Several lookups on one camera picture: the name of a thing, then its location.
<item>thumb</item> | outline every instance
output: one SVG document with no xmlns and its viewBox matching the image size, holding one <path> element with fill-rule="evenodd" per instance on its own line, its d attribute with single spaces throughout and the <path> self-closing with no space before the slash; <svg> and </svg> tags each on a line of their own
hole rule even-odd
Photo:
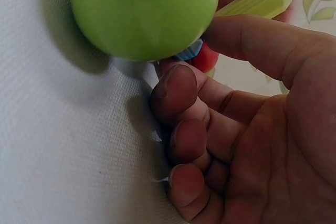
<svg viewBox="0 0 336 224">
<path fill-rule="evenodd" d="M 249 61 L 287 88 L 306 60 L 336 44 L 331 35 L 245 15 L 215 18 L 203 39 L 214 51 Z"/>
</svg>

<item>plastic toy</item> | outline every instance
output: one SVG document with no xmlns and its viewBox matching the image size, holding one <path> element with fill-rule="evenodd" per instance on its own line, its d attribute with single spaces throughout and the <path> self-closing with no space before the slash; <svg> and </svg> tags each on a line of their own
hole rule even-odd
<svg viewBox="0 0 336 224">
<path fill-rule="evenodd" d="M 274 18 L 291 0 L 235 0 L 216 11 L 218 0 L 72 0 L 84 35 L 102 51 L 134 61 L 171 56 L 210 72 L 218 53 L 200 36 L 213 17 L 251 14 Z"/>
</svg>

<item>white fabric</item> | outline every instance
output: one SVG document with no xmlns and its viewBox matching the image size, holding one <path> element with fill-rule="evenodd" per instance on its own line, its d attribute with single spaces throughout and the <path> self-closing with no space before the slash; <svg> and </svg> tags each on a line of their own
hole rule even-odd
<svg viewBox="0 0 336 224">
<path fill-rule="evenodd" d="M 149 65 L 95 50 L 70 0 L 0 0 L 0 223 L 182 223 Z"/>
</svg>

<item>green ball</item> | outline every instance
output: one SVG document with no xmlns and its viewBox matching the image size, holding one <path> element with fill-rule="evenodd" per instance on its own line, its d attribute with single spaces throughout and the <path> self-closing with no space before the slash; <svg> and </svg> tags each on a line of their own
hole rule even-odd
<svg viewBox="0 0 336 224">
<path fill-rule="evenodd" d="M 171 57 L 209 26 L 218 0 L 71 0 L 76 22 L 100 50 L 135 61 Z"/>
</svg>

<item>yellow plastic piece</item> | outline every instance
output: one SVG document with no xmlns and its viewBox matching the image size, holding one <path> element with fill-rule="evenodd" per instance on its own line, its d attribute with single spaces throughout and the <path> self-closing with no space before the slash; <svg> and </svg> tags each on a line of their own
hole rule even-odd
<svg viewBox="0 0 336 224">
<path fill-rule="evenodd" d="M 283 13 L 291 2 L 292 0 L 235 0 L 218 10 L 215 17 L 246 14 L 272 19 Z"/>
</svg>

